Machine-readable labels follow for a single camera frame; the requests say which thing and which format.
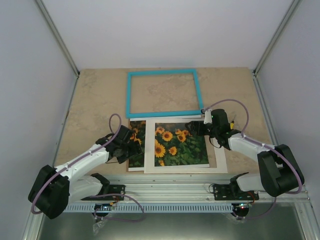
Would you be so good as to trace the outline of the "yellow handled screwdriver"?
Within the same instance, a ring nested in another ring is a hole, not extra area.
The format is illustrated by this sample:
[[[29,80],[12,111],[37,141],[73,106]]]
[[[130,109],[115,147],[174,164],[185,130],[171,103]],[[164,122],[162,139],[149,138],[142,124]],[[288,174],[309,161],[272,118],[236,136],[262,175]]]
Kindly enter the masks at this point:
[[[236,119],[236,115],[233,116],[231,122],[230,122],[230,129],[233,130],[234,126],[235,126],[235,119]]]

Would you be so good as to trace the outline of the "white mat board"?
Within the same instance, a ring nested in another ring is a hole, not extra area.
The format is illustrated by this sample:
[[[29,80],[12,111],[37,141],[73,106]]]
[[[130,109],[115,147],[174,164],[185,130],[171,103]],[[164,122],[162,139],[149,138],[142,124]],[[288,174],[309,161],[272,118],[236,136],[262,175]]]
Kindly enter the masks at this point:
[[[146,120],[145,174],[226,174],[225,151],[215,139],[190,133],[185,124],[199,117],[158,117]]]

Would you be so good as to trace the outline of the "teal wooden picture frame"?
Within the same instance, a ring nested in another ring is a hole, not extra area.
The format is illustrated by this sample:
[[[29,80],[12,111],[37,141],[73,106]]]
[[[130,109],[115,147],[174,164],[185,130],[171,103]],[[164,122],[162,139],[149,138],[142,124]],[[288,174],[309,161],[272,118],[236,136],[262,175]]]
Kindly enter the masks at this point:
[[[177,74],[192,74],[193,75],[194,86],[195,86],[199,109],[185,110],[185,111],[181,110],[181,111],[159,111],[159,112],[131,113],[132,77],[156,76],[156,75],[177,75]],[[199,83],[197,70],[195,68],[130,71],[127,73],[125,115],[128,119],[197,116],[197,115],[201,114],[201,110],[203,108],[204,108],[204,103],[203,103],[202,93],[201,93],[201,89],[200,89],[200,83]]]

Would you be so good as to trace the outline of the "brown frame backing board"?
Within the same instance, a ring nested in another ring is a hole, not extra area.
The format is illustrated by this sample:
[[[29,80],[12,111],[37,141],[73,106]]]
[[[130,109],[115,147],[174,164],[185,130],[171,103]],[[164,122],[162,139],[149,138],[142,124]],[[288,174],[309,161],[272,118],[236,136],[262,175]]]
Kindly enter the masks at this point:
[[[205,173],[217,167],[216,153],[205,136],[191,133],[185,118],[159,117],[150,120],[131,119],[132,140],[138,141],[145,152],[154,144],[154,154],[142,153],[128,160],[129,172],[148,174]]]

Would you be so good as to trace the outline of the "sunflower photo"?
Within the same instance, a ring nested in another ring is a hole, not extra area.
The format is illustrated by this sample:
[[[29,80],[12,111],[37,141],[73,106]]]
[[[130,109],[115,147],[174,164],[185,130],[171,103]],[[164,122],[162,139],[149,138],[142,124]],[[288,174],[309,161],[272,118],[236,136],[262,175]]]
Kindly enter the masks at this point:
[[[143,154],[128,160],[128,170],[138,171],[145,163],[146,120],[129,122],[134,131],[131,139],[139,141]],[[183,122],[155,123],[155,167],[209,167],[209,157],[204,136],[194,136]]]

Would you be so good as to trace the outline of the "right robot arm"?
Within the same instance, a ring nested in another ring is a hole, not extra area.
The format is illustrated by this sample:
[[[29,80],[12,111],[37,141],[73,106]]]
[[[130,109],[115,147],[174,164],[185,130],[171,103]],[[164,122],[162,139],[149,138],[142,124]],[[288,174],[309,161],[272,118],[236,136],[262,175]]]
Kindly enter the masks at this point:
[[[230,179],[232,198],[240,200],[249,191],[278,197],[302,190],[305,179],[291,149],[285,144],[262,143],[233,129],[223,109],[209,109],[204,113],[204,120],[190,121],[185,126],[191,134],[215,139],[220,148],[241,153],[258,163],[258,173],[245,172]]]

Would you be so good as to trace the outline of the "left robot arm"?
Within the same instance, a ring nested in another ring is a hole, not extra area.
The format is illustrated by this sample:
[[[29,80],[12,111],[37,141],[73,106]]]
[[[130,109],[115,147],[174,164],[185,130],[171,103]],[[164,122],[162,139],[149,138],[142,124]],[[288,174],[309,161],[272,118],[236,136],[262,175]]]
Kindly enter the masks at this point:
[[[114,189],[110,181],[92,169],[115,158],[118,164],[143,153],[133,130],[124,125],[115,133],[99,138],[87,151],[58,165],[42,167],[29,192],[31,212],[55,219],[66,207],[80,200],[123,200],[125,191]]]

